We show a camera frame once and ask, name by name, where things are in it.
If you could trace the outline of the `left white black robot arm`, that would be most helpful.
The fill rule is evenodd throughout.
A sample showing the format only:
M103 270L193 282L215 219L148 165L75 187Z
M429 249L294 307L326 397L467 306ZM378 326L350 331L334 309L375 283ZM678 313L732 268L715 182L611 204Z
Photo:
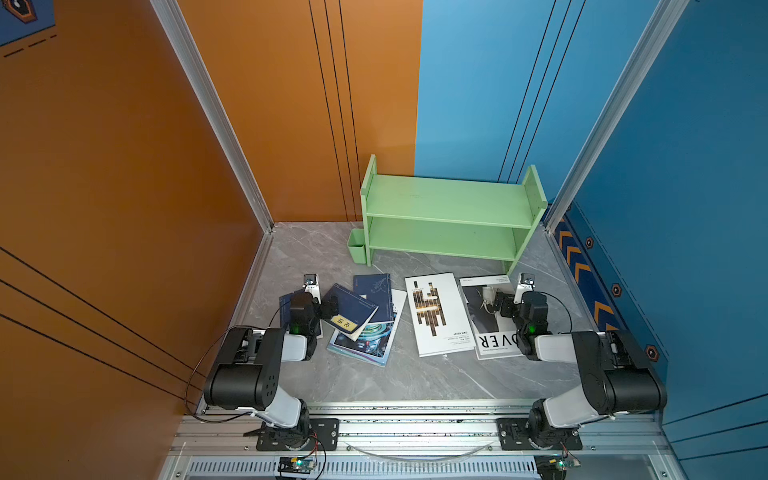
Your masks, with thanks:
M338 313L337 295L320 300L299 290L280 298L265 329L229 329L204 383L206 404L236 410L236 418L259 418L262 426L244 435L258 438L267 448L320 448L307 403L279 385L280 373L285 363L312 358L321 323Z

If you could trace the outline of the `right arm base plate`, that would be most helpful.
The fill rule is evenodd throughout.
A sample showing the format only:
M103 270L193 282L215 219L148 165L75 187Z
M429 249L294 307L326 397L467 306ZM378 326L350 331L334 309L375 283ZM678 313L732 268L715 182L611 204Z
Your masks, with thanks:
M554 428L546 421L534 426L530 419L517 417L498 418L496 428L504 451L583 449L579 432L574 428Z

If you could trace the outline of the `white book with brown pattern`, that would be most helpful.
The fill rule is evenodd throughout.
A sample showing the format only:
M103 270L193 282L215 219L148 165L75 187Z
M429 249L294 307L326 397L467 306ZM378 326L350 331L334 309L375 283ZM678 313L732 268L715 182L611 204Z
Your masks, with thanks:
M405 286L420 357L474 349L465 300L453 273L407 277Z

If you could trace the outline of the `LOVER black white book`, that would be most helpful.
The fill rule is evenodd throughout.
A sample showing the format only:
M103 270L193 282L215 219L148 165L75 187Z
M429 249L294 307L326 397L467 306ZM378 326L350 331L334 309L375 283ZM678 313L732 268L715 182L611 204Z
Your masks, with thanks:
M475 340L478 360L522 357L513 340L516 326L502 315L504 300L513 300L515 285L506 275L474 276L459 279L465 310Z

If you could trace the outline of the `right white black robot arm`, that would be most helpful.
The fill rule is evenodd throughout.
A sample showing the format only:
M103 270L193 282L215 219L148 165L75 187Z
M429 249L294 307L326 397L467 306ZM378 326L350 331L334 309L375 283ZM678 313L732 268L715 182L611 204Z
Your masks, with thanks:
M504 450L580 447L579 429L623 414L660 411L666 388L631 333L574 331L554 334L548 296L526 291L497 293L495 312L516 326L512 341L531 361L572 364L579 385L535 401L526 419L502 418L497 432Z

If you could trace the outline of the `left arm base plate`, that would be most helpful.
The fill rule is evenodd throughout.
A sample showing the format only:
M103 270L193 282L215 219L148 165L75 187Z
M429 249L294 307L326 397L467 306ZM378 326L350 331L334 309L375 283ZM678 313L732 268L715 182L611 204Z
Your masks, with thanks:
M267 427L256 443L256 449L263 452L320 451L332 452L337 449L340 420L332 417L309 417L301 420L291 429Z

